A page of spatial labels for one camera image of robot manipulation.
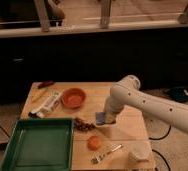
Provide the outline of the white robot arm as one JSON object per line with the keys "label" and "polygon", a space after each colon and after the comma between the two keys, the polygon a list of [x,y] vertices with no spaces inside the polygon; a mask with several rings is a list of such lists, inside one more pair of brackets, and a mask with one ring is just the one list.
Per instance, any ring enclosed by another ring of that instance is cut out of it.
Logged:
{"label": "white robot arm", "polygon": [[143,93],[140,87],[140,80],[128,75],[110,88],[104,106],[106,124],[114,123],[116,116],[128,105],[188,134],[188,105]]}

